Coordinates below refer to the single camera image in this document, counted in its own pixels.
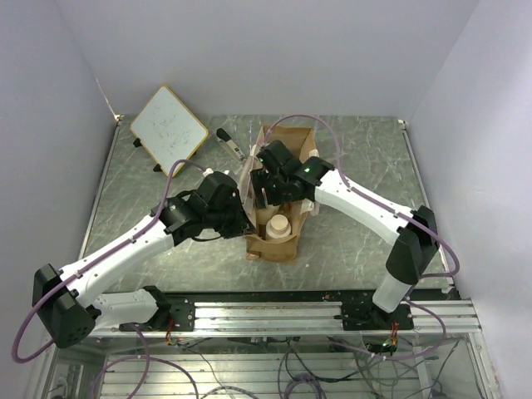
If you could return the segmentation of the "brown canvas bag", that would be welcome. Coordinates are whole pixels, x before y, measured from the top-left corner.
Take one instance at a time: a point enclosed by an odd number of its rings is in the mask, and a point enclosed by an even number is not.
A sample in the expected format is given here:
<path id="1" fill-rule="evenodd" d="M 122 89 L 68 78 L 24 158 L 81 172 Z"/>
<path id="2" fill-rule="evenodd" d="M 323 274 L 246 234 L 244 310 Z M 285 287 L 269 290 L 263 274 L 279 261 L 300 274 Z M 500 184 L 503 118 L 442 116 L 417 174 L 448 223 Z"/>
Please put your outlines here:
<path id="1" fill-rule="evenodd" d="M 256 229 L 254 234 L 245 236 L 246 258 L 293 264 L 298 255 L 298 242 L 303 225 L 309 215 L 318 215 L 320 207 L 308 199 L 283 205 L 267 205 L 265 209 L 259 209 L 256 206 L 250 172 L 260 167 L 260 162 L 255 156 L 261 146 L 275 140 L 280 140 L 285 144 L 291 154 L 302 162 L 318 154 L 311 127 L 271 127 L 270 125 L 260 127 L 259 138 L 251 146 L 250 155 L 239 172 L 238 180 L 244 211 Z M 283 214 L 288 218 L 292 226 L 291 234 L 283 239 L 266 239 L 266 224 L 276 214 Z"/>

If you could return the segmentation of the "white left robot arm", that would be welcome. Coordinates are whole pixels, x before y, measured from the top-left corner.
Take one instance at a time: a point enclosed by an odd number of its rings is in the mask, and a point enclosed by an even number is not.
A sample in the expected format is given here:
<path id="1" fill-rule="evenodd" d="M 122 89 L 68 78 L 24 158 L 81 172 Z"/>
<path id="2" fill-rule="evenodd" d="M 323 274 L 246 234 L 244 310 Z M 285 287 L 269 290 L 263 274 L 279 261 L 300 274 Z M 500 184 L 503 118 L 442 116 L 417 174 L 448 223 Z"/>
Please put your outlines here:
<path id="1" fill-rule="evenodd" d="M 153 289 L 103 293 L 127 271 L 206 229 L 223 239 L 253 230 L 240 201 L 237 182 L 220 171 L 204 173 L 198 188 L 166 196 L 128 232 L 95 253 L 56 269 L 39 268 L 33 280 L 32 304 L 59 348 L 81 342 L 93 330 L 112 323 L 144 323 L 160 330 L 170 310 Z"/>

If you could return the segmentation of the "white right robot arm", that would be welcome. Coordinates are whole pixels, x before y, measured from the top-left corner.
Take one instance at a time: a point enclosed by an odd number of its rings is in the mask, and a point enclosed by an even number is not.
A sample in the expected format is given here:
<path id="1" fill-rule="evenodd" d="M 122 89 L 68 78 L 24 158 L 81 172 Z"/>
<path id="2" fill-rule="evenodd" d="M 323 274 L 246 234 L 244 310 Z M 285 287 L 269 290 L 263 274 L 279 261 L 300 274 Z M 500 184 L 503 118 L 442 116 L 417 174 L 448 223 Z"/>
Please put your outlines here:
<path id="1" fill-rule="evenodd" d="M 367 321 L 386 328 L 410 289 L 421 280 L 439 243 L 433 211 L 410 209 L 354 183 L 329 162 L 311 155 L 301 161 L 281 141 L 262 147 L 250 172 L 256 205 L 284 205 L 309 200 L 342 212 L 379 235 L 392 249 L 382 282 L 367 307 Z"/>

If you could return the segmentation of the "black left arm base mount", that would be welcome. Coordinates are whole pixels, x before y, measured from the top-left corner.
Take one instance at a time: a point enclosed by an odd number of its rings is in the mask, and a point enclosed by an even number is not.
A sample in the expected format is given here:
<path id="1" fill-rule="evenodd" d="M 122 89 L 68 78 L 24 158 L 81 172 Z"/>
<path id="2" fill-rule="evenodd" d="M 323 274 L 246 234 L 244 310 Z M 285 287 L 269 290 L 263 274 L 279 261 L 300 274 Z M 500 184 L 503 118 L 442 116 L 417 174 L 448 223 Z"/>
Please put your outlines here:
<path id="1" fill-rule="evenodd" d="M 169 332 L 192 332 L 195 329 L 195 306 L 190 302 L 174 303 L 169 311 Z"/>

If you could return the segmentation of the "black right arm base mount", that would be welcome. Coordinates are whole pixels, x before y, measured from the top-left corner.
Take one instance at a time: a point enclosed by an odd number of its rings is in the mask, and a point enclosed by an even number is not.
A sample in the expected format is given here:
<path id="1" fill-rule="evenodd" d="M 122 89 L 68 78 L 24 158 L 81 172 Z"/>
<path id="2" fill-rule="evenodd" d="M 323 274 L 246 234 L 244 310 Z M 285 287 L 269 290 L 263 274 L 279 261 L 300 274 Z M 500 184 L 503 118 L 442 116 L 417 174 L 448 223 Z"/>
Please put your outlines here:
<path id="1" fill-rule="evenodd" d="M 386 313 L 376 305 L 369 303 L 342 303 L 340 314 L 334 317 L 342 322 L 344 331 L 412 330 L 411 308 L 400 304 L 392 313 Z"/>

